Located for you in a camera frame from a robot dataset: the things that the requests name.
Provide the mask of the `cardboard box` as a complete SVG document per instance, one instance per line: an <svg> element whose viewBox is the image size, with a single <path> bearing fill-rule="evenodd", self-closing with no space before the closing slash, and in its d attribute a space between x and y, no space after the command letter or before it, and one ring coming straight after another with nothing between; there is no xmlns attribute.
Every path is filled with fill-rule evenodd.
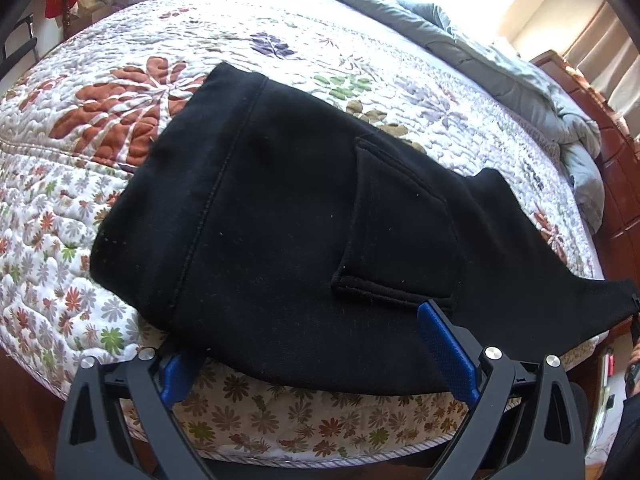
<svg viewBox="0 0 640 480"><path fill-rule="evenodd" d="M85 28L106 18L114 11L114 6L105 0L77 0L63 15L63 32L66 38L74 36Z"/></svg>

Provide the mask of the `beige wall curtain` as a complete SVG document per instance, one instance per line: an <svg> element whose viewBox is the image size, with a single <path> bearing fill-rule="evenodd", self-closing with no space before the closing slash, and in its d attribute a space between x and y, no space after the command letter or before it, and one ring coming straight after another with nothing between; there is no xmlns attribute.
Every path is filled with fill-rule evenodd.
<svg viewBox="0 0 640 480"><path fill-rule="evenodd" d="M622 21L604 2L570 45L564 58L582 73L639 137L639 50Z"/></svg>

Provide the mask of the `grey-blue duvet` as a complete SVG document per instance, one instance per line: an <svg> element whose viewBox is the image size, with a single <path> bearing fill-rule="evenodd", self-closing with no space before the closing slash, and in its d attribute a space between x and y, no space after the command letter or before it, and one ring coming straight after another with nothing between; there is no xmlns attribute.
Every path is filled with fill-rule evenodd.
<svg viewBox="0 0 640 480"><path fill-rule="evenodd" d="M601 153L602 134L596 121L556 81L532 63L465 36L435 3L340 1L430 51L559 145L582 218L591 232L600 229L605 190L596 158Z"/></svg>

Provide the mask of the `red wooden headboard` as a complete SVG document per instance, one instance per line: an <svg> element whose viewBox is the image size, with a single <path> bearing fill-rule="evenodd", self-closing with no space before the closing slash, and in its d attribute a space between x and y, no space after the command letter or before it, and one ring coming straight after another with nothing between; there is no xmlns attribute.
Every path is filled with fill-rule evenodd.
<svg viewBox="0 0 640 480"><path fill-rule="evenodd" d="M596 159L604 182L604 217L593 237L606 278L639 279L639 159L634 141L614 118L605 98L550 50L533 64L554 79L599 126L601 154Z"/></svg>

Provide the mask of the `floral quilted bedspread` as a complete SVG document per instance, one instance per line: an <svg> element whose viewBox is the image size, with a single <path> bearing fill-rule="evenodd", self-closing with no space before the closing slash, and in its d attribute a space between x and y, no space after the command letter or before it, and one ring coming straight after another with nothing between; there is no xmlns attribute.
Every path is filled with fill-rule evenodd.
<svg viewBox="0 0 640 480"><path fill-rule="evenodd" d="M416 308L575 365L608 302L568 178L597 127L394 0L150 0L1 100L1 347L79 363L175 336L208 458L333 468L446 441L464 409Z"/></svg>

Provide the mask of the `black pants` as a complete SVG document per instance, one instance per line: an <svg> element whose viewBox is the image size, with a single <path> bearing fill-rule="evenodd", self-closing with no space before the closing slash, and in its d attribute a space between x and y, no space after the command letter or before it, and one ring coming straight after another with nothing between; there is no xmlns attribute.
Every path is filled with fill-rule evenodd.
<svg viewBox="0 0 640 480"><path fill-rule="evenodd" d="M500 172L471 177L310 94L218 65L103 220L92 278L181 350L270 384L436 393L416 312L514 360L638 309L575 275Z"/></svg>

